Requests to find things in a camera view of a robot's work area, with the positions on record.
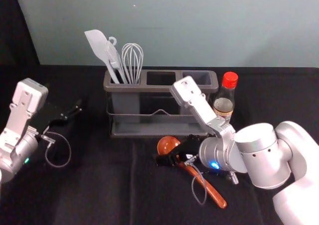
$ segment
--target bottle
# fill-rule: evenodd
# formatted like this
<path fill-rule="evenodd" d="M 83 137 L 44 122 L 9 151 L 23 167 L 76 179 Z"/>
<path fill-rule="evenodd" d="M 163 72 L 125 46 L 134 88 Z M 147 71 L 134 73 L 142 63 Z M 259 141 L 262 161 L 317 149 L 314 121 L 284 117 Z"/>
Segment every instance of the bottle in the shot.
<path fill-rule="evenodd" d="M 225 118 L 229 123 L 235 107 L 235 88 L 237 86 L 238 75 L 234 72 L 226 72 L 223 77 L 222 86 L 220 87 L 214 103 L 213 110 L 216 115 Z"/>

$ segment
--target wire whisk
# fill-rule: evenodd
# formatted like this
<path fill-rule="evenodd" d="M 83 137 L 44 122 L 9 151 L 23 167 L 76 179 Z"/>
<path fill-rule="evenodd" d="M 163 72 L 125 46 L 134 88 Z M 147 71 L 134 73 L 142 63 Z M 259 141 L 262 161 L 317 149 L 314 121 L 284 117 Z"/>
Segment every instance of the wire whisk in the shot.
<path fill-rule="evenodd" d="M 122 48 L 122 70 L 130 84 L 139 84 L 144 53 L 140 45 L 127 43 Z"/>

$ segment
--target black table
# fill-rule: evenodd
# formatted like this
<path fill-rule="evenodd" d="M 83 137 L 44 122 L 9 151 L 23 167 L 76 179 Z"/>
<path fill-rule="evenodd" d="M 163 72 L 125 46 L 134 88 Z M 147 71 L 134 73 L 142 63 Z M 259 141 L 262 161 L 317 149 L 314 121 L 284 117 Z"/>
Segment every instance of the black table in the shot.
<path fill-rule="evenodd" d="M 218 78 L 229 68 L 211 68 Z M 274 126 L 292 120 L 319 142 L 319 71 L 314 68 L 235 68 L 239 74 L 236 130 L 257 122 Z M 30 77 L 49 85 L 47 101 L 64 108 L 87 98 L 83 113 L 56 130 L 72 146 L 64 169 L 43 159 L 45 144 L 16 177 L 2 185 L 0 224 L 214 224 L 279 225 L 271 191 L 252 186 L 247 174 L 236 186 L 221 176 L 205 175 L 228 203 L 225 210 L 207 200 L 201 207 L 191 194 L 191 177 L 178 168 L 156 167 L 157 138 L 110 139 L 103 91 L 105 67 L 41 66 L 32 70 L 0 68 L 1 130 L 19 80 Z M 199 187 L 197 193 L 203 193 Z"/>

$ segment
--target orange utensil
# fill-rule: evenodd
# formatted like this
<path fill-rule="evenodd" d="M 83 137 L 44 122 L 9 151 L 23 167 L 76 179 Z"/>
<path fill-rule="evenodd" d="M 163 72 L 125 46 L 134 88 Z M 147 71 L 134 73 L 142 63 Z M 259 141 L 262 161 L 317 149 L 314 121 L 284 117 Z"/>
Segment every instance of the orange utensil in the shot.
<path fill-rule="evenodd" d="M 173 150 L 176 146 L 180 144 L 180 141 L 176 139 L 173 136 L 165 136 L 158 142 L 158 154 L 164 155 L 169 153 L 171 150 Z M 180 168 L 185 169 L 188 173 L 190 173 L 192 176 L 196 177 L 196 181 L 199 182 L 202 187 L 204 187 L 204 182 L 201 180 L 198 172 L 189 165 L 184 165 L 183 162 L 180 162 L 178 165 Z M 210 195 L 210 197 L 216 202 L 216 204 L 224 209 L 227 207 L 227 203 L 224 200 L 224 198 L 217 192 L 217 190 L 205 180 L 207 192 Z"/>

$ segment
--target bottle label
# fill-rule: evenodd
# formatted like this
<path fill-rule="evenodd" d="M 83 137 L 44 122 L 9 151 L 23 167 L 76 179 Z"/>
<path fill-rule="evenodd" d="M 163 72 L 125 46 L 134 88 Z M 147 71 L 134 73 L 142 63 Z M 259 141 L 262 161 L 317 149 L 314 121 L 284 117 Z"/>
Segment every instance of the bottle label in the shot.
<path fill-rule="evenodd" d="M 231 115 L 233 114 L 234 110 L 231 110 L 230 112 L 221 112 L 217 110 L 216 108 L 213 108 L 213 109 L 216 115 L 223 117 L 226 120 L 226 122 L 229 123 Z"/>

